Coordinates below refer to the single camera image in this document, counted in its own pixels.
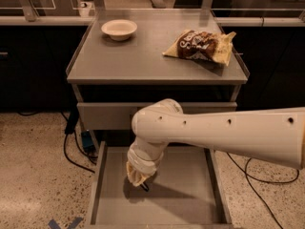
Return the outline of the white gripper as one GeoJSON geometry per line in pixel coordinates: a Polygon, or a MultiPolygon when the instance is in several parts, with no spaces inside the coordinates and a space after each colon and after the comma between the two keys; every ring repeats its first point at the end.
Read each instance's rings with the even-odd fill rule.
{"type": "Polygon", "coordinates": [[[127,177],[133,186],[140,186],[153,177],[168,146],[166,142],[150,143],[137,137],[127,152],[127,177]]]}

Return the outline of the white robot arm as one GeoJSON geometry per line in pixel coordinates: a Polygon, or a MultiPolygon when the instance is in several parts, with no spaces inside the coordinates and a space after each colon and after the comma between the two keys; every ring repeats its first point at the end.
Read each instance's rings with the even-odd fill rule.
{"type": "Polygon", "coordinates": [[[305,109],[185,114],[173,99],[139,110],[132,118],[135,140],[127,152],[127,176],[141,185],[157,171],[165,148],[183,143],[302,169],[305,109]]]}

